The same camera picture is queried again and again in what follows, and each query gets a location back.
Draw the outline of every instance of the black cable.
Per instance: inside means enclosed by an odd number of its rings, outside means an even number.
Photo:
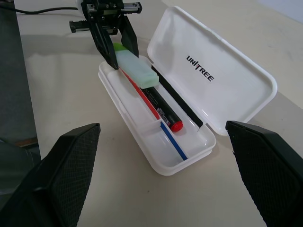
[[[30,15],[46,13],[46,12],[51,12],[51,11],[57,11],[57,10],[78,10],[77,7],[58,7],[58,8],[43,9],[43,10],[39,10],[39,11],[24,11],[24,10],[19,10],[19,9],[7,7],[7,6],[2,6],[2,5],[0,5],[0,8],[11,10],[11,11],[18,12],[18,13],[30,14]]]

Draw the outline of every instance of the pencil case lid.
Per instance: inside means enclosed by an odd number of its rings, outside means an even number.
[[[228,135],[228,120],[248,122],[277,92],[268,72],[179,7],[165,11],[148,55],[194,113],[220,135]]]

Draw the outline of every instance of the red marker cap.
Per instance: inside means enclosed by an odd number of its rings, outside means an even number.
[[[183,128],[183,123],[182,122],[176,122],[171,128],[170,130],[172,132],[178,132]]]

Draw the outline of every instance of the black marker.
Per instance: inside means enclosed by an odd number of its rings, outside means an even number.
[[[171,109],[171,107],[154,87],[142,89],[142,92],[145,94],[153,107],[155,107],[160,117],[172,132],[178,132],[183,128],[181,119],[176,115],[176,113]]]

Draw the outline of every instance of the table surface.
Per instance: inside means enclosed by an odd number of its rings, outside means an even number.
[[[142,0],[130,15],[140,53],[166,9],[160,0]],[[74,5],[73,0],[15,1],[19,9]],[[41,157],[60,135],[99,122],[91,186],[78,226],[265,227],[238,171],[228,137],[206,158],[164,177],[150,167],[98,78],[104,60],[90,33],[72,34],[77,12],[19,15],[27,76]],[[303,157],[302,109],[278,93],[250,123],[278,132]]]

